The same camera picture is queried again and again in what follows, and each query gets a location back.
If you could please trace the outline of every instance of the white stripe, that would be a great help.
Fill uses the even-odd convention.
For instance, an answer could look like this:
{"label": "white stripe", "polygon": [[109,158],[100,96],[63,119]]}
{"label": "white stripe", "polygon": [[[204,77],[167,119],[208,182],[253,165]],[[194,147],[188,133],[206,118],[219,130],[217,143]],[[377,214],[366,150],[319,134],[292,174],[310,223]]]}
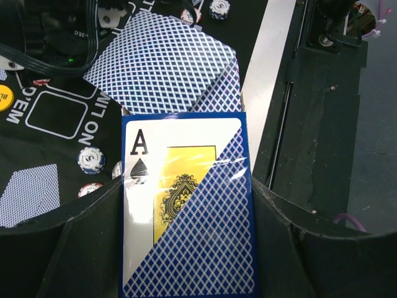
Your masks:
{"label": "white stripe", "polygon": [[251,170],[279,73],[296,0],[269,0],[243,86],[247,112]]}
{"label": "white stripe", "polygon": [[198,11],[201,11],[201,8],[203,8],[204,0],[201,0],[200,6],[198,7]]}
{"label": "white stripe", "polygon": [[19,85],[20,89],[22,90],[24,87],[23,87],[23,85],[22,85],[22,83],[20,81],[19,74],[18,73],[15,73],[15,74],[17,76],[18,85]]}

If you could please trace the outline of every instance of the black cable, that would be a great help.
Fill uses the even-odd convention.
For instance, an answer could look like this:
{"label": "black cable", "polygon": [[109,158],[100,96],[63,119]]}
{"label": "black cable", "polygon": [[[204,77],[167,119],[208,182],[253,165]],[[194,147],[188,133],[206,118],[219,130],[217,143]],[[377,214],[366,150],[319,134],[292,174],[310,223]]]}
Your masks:
{"label": "black cable", "polygon": [[47,77],[73,77],[82,76],[90,68],[98,54],[98,0],[86,0],[86,21],[87,21],[87,59],[86,64],[81,67],[59,67],[50,65],[38,59],[32,58],[14,48],[0,43],[0,55],[8,60],[17,63],[27,70],[40,73]]}

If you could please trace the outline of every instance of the screw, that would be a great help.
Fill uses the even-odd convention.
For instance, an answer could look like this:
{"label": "screw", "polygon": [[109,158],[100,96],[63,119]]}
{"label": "screw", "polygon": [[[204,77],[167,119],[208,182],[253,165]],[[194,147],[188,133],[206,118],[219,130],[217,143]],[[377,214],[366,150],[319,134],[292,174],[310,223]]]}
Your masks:
{"label": "screw", "polygon": [[322,45],[323,47],[330,47],[332,46],[334,43],[332,41],[330,41],[327,36],[325,36],[324,34],[320,35],[318,37],[318,42],[320,43],[320,45]]}
{"label": "screw", "polygon": [[105,23],[109,24],[110,23],[110,17],[104,16],[104,21],[105,21]]}
{"label": "screw", "polygon": [[77,17],[74,16],[74,15],[71,15],[71,16],[69,16],[68,21],[71,22],[71,23],[75,23],[77,21]]}

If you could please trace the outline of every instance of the plastic wrap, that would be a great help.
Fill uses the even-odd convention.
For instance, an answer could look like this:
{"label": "plastic wrap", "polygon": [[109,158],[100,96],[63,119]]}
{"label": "plastic wrap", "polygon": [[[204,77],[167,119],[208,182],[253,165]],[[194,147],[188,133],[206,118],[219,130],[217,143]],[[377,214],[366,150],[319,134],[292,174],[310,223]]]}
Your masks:
{"label": "plastic wrap", "polygon": [[257,295],[245,113],[123,117],[120,297]]}

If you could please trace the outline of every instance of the gray surface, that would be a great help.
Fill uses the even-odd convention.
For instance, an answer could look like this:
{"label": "gray surface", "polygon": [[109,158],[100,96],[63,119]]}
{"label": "gray surface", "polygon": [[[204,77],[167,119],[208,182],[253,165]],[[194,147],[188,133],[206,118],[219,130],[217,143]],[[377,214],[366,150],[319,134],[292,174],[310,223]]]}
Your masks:
{"label": "gray surface", "polygon": [[397,3],[371,39],[360,79],[360,112],[348,213],[370,233],[397,230]]}
{"label": "gray surface", "polygon": [[296,0],[268,0],[248,66],[242,94],[247,112],[251,170],[257,155],[261,154],[259,145],[295,5]]}

